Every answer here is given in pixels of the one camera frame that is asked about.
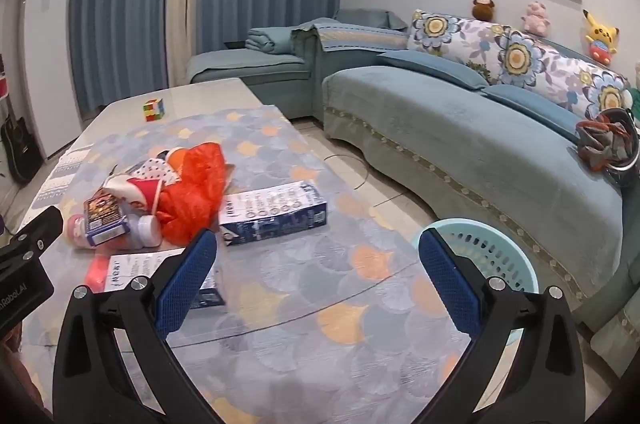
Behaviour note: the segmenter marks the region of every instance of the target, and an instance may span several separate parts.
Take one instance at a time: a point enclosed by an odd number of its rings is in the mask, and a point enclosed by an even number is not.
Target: guitar
[[[4,77],[1,57],[0,76]],[[2,137],[11,176],[20,186],[25,186],[35,177],[43,160],[35,137],[27,130],[24,117],[16,120],[9,97],[6,102],[9,116],[0,127],[0,137]]]

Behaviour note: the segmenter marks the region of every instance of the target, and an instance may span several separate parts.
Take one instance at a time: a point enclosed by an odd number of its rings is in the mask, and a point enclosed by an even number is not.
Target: floor
[[[416,195],[382,173],[370,168],[360,151],[348,143],[329,140],[316,121],[301,119],[293,122],[317,157],[324,160],[349,186],[374,207],[402,236],[411,241],[419,230],[436,220],[431,208]],[[11,230],[17,229],[38,189],[53,170],[58,159],[47,162],[31,183],[20,190],[6,217]],[[584,362],[586,414],[595,411],[609,395],[616,377],[607,365],[580,338]],[[515,356],[518,344],[505,350],[479,407],[492,403],[500,392]]]

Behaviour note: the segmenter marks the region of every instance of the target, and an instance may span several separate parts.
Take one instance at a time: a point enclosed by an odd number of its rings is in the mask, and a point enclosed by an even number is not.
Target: pink pig plush toy
[[[522,17],[524,30],[543,38],[551,25],[546,17],[546,7],[540,2],[532,2],[527,6],[527,16]]]

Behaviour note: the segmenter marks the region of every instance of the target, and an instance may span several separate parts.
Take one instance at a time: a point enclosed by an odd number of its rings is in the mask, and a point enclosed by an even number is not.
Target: pikachu plush toy
[[[599,24],[589,11],[585,10],[583,13],[590,25],[589,33],[586,36],[587,41],[591,44],[589,56],[598,63],[609,65],[611,56],[618,52],[613,46],[613,41],[620,34],[620,29]]]

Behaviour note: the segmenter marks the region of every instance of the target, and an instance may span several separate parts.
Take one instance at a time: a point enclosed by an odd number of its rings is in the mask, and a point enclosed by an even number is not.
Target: blue gripper pad
[[[475,340],[482,331],[476,293],[447,251],[428,231],[420,237],[418,255],[456,328]]]
[[[191,303],[216,261],[218,243],[211,231],[204,231],[197,242],[189,244],[191,252],[166,284],[156,302],[156,332],[165,340],[182,326]]]

